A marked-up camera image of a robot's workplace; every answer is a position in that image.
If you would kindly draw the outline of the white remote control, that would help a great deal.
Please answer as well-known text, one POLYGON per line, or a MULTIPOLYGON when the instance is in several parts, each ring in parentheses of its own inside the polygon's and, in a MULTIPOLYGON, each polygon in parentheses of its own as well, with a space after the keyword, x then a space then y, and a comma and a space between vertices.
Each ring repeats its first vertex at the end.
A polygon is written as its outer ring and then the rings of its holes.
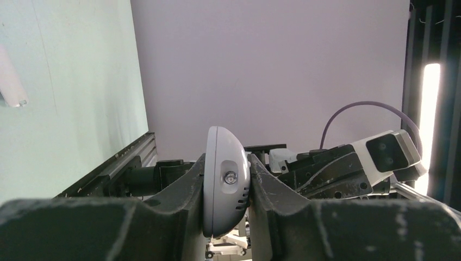
POLYGON ((244 217, 250 194, 250 163, 227 128, 209 128, 203 174, 203 235, 217 238, 244 217))

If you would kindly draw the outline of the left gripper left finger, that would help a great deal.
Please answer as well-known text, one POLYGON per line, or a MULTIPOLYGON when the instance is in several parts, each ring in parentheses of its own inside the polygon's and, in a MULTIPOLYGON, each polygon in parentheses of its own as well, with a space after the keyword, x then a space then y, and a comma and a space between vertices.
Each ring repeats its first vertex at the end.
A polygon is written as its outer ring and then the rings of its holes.
POLYGON ((204 260, 205 157, 136 198, 13 200, 1 206, 1 260, 204 260))

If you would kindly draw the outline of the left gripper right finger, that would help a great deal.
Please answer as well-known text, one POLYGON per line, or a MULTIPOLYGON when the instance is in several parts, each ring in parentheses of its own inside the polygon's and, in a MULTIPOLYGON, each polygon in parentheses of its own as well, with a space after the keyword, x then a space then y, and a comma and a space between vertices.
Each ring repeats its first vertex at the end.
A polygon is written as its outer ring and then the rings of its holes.
POLYGON ((460 260, 460 218, 410 200, 308 200, 250 154, 253 260, 460 260))

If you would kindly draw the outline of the white battery compartment cover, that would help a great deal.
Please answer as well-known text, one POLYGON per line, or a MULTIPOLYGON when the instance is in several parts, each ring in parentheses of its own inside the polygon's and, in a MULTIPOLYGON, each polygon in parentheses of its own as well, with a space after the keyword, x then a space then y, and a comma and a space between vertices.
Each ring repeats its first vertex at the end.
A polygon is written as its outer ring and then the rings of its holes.
POLYGON ((29 103, 28 95, 22 86, 8 52, 1 45, 1 95, 9 107, 24 107, 29 103))

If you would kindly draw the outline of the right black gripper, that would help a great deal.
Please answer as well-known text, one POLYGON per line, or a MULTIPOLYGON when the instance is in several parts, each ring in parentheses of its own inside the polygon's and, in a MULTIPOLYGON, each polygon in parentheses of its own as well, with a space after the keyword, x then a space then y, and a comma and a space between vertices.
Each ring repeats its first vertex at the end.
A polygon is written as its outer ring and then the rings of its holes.
POLYGON ((308 199, 350 199, 378 193, 384 171, 393 167, 393 158, 382 151, 366 150, 360 159, 353 145, 295 153, 286 148, 269 152, 273 174, 308 199))

